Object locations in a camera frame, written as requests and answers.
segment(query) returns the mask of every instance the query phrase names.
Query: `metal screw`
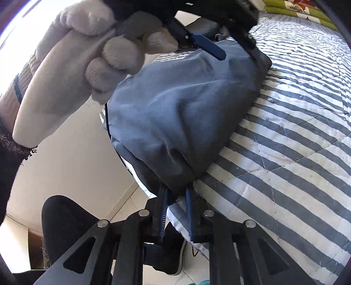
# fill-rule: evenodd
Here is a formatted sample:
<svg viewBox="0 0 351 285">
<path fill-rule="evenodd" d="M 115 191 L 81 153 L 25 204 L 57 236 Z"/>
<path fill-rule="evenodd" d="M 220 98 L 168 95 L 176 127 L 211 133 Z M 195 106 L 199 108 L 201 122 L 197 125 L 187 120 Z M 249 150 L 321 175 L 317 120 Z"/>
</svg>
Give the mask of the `metal screw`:
<svg viewBox="0 0 351 285">
<path fill-rule="evenodd" d="M 141 217 L 147 217 L 147 216 L 150 214 L 150 212 L 149 212 L 148 210 L 146 210 L 146 209 L 142 209 L 142 210 L 140 210 L 140 211 L 138 212 L 138 214 L 139 214 L 139 216 L 141 216 Z"/>
<path fill-rule="evenodd" d="M 253 221 L 253 220 L 247 220 L 247 221 L 245 222 L 245 226 L 246 226 L 246 227 L 249 227 L 249 228 L 254 228 L 254 227 L 256 227 L 256 222 Z"/>
<path fill-rule="evenodd" d="M 107 226 L 108 226 L 108 220 L 98 221 L 98 227 L 107 227 Z"/>
<path fill-rule="evenodd" d="M 214 216 L 214 211 L 212 211 L 212 210 L 205 210 L 204 211 L 204 216 L 205 217 L 213 217 Z"/>
</svg>

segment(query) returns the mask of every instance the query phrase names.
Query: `shoe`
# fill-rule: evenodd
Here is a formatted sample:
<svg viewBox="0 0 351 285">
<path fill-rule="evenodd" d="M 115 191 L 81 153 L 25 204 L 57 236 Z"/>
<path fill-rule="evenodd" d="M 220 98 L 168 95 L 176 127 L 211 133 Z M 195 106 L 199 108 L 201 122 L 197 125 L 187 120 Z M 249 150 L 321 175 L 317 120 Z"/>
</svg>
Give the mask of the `shoe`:
<svg viewBox="0 0 351 285">
<path fill-rule="evenodd" d="M 159 265 L 153 268 L 171 276 L 178 275 L 183 265 L 183 252 L 186 240 L 172 224 L 169 223 L 166 226 L 163 241 L 159 245 L 162 247 L 162 254 Z"/>
</svg>

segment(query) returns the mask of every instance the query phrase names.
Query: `striped quilt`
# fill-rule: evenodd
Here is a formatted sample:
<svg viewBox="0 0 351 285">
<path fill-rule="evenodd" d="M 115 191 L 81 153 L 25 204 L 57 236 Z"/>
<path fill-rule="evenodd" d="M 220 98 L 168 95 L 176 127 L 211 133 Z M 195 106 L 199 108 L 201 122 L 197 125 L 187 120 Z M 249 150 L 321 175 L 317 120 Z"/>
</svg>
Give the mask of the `striped quilt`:
<svg viewBox="0 0 351 285">
<path fill-rule="evenodd" d="M 325 29 L 260 19 L 251 34 L 273 65 L 194 187 L 230 220 L 258 222 L 316 283 L 333 284 L 351 254 L 351 52 Z M 168 218 L 189 240 L 184 201 Z M 195 247 L 209 256 L 206 244 Z"/>
</svg>

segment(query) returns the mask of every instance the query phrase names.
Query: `teal object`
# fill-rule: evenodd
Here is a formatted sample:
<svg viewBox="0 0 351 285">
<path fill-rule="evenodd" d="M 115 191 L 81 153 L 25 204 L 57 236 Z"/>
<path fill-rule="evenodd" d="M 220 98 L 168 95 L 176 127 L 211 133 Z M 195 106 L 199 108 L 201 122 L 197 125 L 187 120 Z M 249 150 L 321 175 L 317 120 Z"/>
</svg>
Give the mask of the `teal object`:
<svg viewBox="0 0 351 285">
<path fill-rule="evenodd" d="M 209 280 L 202 281 L 199 285 L 210 285 Z"/>
</svg>

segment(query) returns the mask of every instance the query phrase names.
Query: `dark sleeve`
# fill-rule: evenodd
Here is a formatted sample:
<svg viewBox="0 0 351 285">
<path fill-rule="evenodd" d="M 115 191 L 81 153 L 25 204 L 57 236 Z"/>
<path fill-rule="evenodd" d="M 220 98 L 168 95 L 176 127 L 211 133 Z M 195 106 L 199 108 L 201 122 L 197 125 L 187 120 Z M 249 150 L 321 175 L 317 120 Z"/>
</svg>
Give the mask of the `dark sleeve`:
<svg viewBox="0 0 351 285">
<path fill-rule="evenodd" d="M 7 202 L 18 168 L 33 152 L 35 149 L 17 144 L 0 121 L 0 225 L 6 215 Z"/>
</svg>

